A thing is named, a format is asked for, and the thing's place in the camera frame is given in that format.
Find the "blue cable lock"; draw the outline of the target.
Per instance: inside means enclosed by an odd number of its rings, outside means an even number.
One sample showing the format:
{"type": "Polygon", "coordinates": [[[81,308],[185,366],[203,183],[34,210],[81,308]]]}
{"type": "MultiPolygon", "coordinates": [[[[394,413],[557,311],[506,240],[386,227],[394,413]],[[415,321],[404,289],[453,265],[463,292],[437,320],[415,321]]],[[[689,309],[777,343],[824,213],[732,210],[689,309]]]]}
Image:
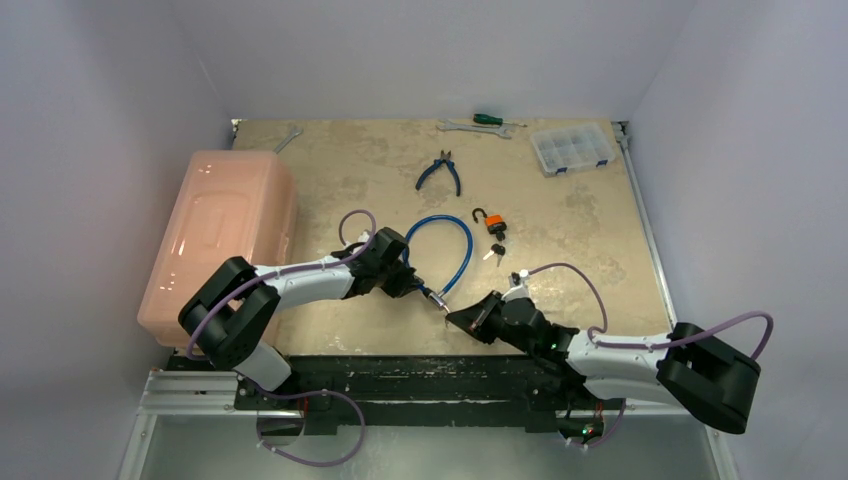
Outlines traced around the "blue cable lock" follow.
{"type": "Polygon", "coordinates": [[[412,226],[407,229],[404,235],[406,243],[410,245],[413,237],[417,233],[419,233],[424,227],[435,224],[453,225],[459,232],[462,239],[461,246],[455,248],[455,251],[461,253],[461,256],[457,258],[457,266],[451,276],[444,282],[444,284],[441,287],[434,288],[430,284],[423,281],[421,283],[421,290],[416,291],[425,300],[434,305],[439,311],[443,312],[440,308],[440,305],[442,303],[448,304],[446,300],[447,295],[451,293],[459,284],[460,280],[463,278],[471,263],[472,254],[474,253],[474,238],[470,227],[464,220],[454,215],[435,214],[426,216],[413,223],[412,226]]]}

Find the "black-headed key bunch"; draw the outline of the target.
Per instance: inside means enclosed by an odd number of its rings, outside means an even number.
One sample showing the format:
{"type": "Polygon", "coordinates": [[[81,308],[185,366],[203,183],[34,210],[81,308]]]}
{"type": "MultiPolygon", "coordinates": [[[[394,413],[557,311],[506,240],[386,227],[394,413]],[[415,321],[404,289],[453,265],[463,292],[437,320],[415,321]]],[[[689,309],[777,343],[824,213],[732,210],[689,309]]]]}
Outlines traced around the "black-headed key bunch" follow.
{"type": "Polygon", "coordinates": [[[493,259],[495,265],[499,267],[506,254],[506,247],[502,243],[494,243],[491,245],[488,252],[483,256],[482,260],[487,261],[493,259]]]}

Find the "orange black padlock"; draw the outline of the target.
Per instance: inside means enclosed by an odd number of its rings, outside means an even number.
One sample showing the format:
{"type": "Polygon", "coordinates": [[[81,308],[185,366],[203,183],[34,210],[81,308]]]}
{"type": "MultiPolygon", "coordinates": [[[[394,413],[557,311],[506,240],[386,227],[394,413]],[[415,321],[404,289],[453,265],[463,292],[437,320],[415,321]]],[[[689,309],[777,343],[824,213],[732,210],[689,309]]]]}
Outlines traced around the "orange black padlock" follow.
{"type": "Polygon", "coordinates": [[[488,215],[482,208],[474,208],[472,210],[472,218],[475,223],[482,222],[487,232],[494,236],[499,242],[503,242],[506,238],[507,224],[500,215],[488,215]]]}

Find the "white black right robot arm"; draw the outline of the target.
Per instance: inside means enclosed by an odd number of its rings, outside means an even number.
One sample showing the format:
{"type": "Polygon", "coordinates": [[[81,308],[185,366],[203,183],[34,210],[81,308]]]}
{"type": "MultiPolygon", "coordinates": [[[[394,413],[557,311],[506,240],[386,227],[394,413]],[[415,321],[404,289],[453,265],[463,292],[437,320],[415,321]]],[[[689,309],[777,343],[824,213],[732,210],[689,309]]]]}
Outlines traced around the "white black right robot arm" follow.
{"type": "Polygon", "coordinates": [[[481,343],[501,341],[555,370],[573,406],[641,400],[681,407],[725,433],[747,429],[760,365],[694,324],[654,336],[590,337],[549,321],[529,297],[505,300],[497,291],[446,320],[481,343]]]}

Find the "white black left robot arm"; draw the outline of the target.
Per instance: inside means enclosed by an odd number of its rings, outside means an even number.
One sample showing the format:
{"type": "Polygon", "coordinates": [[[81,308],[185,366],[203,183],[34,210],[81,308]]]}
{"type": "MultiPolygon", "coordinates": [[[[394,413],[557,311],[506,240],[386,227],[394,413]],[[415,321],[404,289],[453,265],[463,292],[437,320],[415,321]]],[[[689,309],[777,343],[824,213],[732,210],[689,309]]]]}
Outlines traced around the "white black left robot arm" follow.
{"type": "Polygon", "coordinates": [[[254,266],[241,256],[225,260],[180,310],[177,320],[218,370],[231,370],[259,387],[272,408],[297,399],[298,382],[283,355],[263,338],[279,312],[323,301],[363,296],[374,289],[400,298],[423,287],[401,256],[408,243],[384,227],[360,242],[313,262],[254,266]]]}

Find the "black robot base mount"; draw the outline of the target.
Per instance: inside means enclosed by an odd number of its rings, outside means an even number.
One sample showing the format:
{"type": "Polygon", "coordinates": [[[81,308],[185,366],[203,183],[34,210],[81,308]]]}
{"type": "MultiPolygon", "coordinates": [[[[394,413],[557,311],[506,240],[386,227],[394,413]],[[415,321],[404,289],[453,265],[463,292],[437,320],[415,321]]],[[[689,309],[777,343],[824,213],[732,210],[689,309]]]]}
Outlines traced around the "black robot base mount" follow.
{"type": "Polygon", "coordinates": [[[341,426],[507,427],[579,436],[581,421],[611,420],[621,400],[599,400],[563,371],[524,355],[299,355],[276,398],[239,377],[228,408],[303,415],[309,435],[341,426]]]}

